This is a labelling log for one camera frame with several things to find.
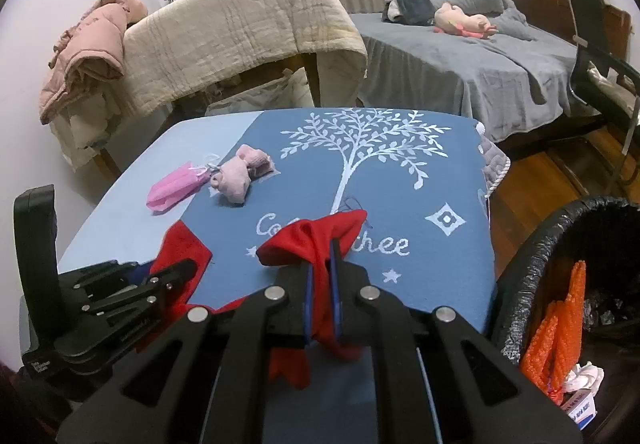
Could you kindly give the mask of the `orange mesh net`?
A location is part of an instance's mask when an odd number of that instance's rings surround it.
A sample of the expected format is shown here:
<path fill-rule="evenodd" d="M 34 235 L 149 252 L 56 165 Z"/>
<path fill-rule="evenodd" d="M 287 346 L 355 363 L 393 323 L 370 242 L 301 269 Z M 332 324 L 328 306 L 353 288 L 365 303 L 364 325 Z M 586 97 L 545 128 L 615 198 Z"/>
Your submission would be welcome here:
<path fill-rule="evenodd" d="M 563 402 L 562 384 L 582 353 L 586 277 L 586 262 L 576 262 L 565 299 L 548 305 L 520 363 L 521 373 L 556 405 Z"/>

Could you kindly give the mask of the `pink face mask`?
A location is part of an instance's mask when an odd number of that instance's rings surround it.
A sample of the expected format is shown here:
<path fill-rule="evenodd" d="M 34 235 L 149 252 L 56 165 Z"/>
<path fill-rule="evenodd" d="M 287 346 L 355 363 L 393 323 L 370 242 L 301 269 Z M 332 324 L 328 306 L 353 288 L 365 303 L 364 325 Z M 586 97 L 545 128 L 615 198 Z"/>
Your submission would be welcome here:
<path fill-rule="evenodd" d="M 218 170 L 215 164 L 193 165 L 190 161 L 153 184 L 146 197 L 146 207 L 164 213 L 197 192 Z"/>

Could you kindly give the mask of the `pink sock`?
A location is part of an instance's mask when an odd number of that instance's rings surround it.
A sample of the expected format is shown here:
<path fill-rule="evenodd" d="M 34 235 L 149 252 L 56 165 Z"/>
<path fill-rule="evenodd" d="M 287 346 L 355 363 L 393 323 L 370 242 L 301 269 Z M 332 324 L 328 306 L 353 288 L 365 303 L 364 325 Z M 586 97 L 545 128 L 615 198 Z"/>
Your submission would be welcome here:
<path fill-rule="evenodd" d="M 253 181 L 276 170 L 271 157 L 261 149 L 242 144 L 235 155 L 210 177 L 210 185 L 229 203 L 242 205 Z"/>

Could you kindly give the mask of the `red cloth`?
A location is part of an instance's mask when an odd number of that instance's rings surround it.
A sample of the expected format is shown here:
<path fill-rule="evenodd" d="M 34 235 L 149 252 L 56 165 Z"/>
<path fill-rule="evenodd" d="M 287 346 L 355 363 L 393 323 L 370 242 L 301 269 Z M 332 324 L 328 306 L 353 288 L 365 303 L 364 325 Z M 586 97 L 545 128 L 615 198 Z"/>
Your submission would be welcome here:
<path fill-rule="evenodd" d="M 293 290 L 288 294 L 292 305 L 302 309 L 298 318 L 303 324 L 304 337 L 319 343 L 320 349 L 335 360 L 352 363 L 359 360 L 359 346 L 345 346 L 337 341 L 333 328 L 330 260 L 333 241 L 338 242 L 338 254 L 346 256 L 356 242 L 367 212 L 362 209 L 342 211 L 317 220 L 297 220 L 282 227 L 257 249 L 258 260 L 266 267 L 275 267 L 277 276 Z M 166 232 L 160 252 L 151 263 L 151 277 L 184 259 L 195 262 L 192 279 L 170 295 L 167 322 L 174 323 L 190 308 L 189 300 L 198 285 L 213 253 L 205 247 L 186 225 L 178 221 Z"/>

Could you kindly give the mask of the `small blue white box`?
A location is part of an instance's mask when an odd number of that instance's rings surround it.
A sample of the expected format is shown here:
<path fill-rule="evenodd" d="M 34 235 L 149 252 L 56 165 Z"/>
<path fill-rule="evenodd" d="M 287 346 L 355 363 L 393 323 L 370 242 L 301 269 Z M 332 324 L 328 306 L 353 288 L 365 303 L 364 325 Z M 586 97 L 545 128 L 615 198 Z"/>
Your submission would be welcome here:
<path fill-rule="evenodd" d="M 598 414 L 594 396 L 588 389 L 573 392 L 561 409 L 580 430 L 584 430 Z"/>

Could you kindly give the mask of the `white crumpled paper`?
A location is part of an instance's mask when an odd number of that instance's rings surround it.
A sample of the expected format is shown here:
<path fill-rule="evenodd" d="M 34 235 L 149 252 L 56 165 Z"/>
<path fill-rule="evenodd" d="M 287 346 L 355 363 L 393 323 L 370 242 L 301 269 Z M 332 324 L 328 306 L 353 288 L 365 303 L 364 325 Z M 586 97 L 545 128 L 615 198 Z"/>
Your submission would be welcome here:
<path fill-rule="evenodd" d="M 591 362 L 584 366 L 576 364 L 565 377 L 562 384 L 564 393 L 574 393 L 578 390 L 589 390 L 596 396 L 604 379 L 604 369 Z"/>

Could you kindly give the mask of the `blue tree tablecloth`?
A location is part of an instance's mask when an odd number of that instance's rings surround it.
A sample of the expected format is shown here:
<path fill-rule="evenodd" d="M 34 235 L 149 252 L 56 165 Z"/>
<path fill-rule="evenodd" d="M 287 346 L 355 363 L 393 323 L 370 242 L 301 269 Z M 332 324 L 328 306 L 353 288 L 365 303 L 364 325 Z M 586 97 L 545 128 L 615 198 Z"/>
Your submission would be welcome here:
<path fill-rule="evenodd" d="M 213 253 L 193 298 L 219 308 L 273 278 L 256 249 L 282 227 L 332 208 L 361 208 L 367 221 L 348 257 L 367 269 L 372 284 L 418 310 L 449 305 L 482 328 L 495 277 L 480 125 L 447 114 L 390 112 L 396 125 L 428 130 L 425 138 L 397 137 L 416 147 L 414 164 L 325 146 L 293 147 L 295 131 L 329 120 L 347 125 L 367 115 L 363 108 L 288 110 L 194 119 L 172 128 L 101 199 L 66 249 L 62 268 L 148 261 L 179 220 Z M 145 204 L 151 185 L 180 164 L 200 160 L 210 149 L 232 154 L 243 144 L 268 153 L 276 170 L 250 186 L 241 206 L 228 204 L 209 186 L 165 213 Z"/>

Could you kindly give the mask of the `pink jacket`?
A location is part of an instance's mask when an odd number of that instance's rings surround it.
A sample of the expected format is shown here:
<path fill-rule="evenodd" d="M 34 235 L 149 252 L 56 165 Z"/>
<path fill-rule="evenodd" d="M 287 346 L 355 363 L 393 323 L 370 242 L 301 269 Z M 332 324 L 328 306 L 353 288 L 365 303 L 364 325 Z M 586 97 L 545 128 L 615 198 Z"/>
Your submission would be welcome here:
<path fill-rule="evenodd" d="M 149 14 L 141 0 L 96 0 L 53 46 L 40 91 L 39 119 L 47 125 L 99 82 L 122 78 L 124 37 Z"/>

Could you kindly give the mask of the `beige quilt on rack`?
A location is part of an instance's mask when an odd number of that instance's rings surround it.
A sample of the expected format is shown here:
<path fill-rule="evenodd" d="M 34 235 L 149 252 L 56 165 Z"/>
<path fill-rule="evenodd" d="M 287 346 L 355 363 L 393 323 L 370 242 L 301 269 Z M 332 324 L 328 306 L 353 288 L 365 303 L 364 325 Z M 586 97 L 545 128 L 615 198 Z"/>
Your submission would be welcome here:
<path fill-rule="evenodd" d="M 146 116 L 215 82 L 313 54 L 320 102 L 355 102 L 366 46 L 340 0 L 176 0 L 126 31 L 122 112 Z"/>

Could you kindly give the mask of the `bed with grey sheet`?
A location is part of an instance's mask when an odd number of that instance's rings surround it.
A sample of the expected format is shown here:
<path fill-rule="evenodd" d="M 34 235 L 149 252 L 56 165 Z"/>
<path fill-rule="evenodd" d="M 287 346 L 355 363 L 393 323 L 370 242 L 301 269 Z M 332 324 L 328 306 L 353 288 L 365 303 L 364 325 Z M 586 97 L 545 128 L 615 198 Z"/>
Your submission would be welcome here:
<path fill-rule="evenodd" d="M 410 108 L 473 117 L 492 141 L 594 109 L 570 92 L 576 48 L 527 25 L 518 37 L 475 39 L 426 26 L 352 16 L 368 51 L 359 91 L 369 108 Z"/>

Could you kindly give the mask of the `black chair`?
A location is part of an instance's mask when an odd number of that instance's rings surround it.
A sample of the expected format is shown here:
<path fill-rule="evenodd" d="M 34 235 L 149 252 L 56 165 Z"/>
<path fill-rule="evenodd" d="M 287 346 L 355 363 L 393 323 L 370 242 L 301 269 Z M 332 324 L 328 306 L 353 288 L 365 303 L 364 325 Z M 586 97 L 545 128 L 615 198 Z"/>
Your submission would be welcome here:
<path fill-rule="evenodd" d="M 570 92 L 579 101 L 590 106 L 608 122 L 620 129 L 624 141 L 620 159 L 614 164 L 608 177 L 608 188 L 617 184 L 624 186 L 634 181 L 624 180 L 622 171 L 632 143 L 639 141 L 639 72 L 628 62 L 613 56 L 608 50 L 608 39 L 603 26 L 602 0 L 568 0 L 573 15 L 576 61 L 570 73 Z M 623 108 L 611 101 L 598 87 L 590 82 L 588 65 L 592 62 L 599 72 L 629 90 L 636 97 L 634 117 L 629 117 Z"/>

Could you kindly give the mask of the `silver chair cushion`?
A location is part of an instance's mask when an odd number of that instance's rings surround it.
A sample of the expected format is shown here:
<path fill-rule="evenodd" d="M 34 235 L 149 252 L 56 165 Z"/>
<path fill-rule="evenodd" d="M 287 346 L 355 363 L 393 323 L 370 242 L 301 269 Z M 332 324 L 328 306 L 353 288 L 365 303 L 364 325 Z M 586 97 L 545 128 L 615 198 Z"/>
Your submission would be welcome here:
<path fill-rule="evenodd" d="M 588 77 L 590 82 L 595 84 L 611 101 L 623 108 L 629 117 L 634 117 L 636 97 L 629 90 L 604 77 L 592 62 L 588 65 Z"/>

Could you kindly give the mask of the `pink plush toy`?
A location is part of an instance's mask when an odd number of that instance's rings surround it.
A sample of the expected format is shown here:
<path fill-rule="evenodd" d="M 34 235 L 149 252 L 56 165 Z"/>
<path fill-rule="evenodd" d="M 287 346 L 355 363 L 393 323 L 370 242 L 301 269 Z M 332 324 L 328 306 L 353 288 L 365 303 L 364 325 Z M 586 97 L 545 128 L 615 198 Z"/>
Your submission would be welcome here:
<path fill-rule="evenodd" d="M 434 14 L 434 30 L 454 36 L 487 39 L 497 27 L 482 14 L 467 15 L 454 4 L 444 2 Z"/>

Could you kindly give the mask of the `dark grey clothes pile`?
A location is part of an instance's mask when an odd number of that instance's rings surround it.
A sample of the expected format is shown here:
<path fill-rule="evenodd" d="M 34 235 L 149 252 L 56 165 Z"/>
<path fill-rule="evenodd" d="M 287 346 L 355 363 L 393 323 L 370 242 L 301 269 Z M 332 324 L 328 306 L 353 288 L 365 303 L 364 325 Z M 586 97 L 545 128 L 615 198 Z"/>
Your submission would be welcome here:
<path fill-rule="evenodd" d="M 414 26 L 432 26 L 436 9 L 430 0 L 385 0 L 382 20 Z"/>

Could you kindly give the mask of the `dark wooden headboard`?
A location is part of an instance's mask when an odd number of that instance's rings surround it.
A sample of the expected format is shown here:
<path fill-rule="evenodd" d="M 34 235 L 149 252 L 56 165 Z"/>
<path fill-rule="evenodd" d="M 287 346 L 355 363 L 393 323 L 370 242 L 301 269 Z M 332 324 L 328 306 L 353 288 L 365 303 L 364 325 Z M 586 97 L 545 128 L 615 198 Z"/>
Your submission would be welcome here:
<path fill-rule="evenodd" d="M 568 0 L 513 0 L 518 10 L 533 24 L 548 33 L 575 45 L 575 27 Z M 613 56 L 627 61 L 631 37 L 631 16 L 610 4 L 603 5 L 603 26 L 608 50 Z"/>

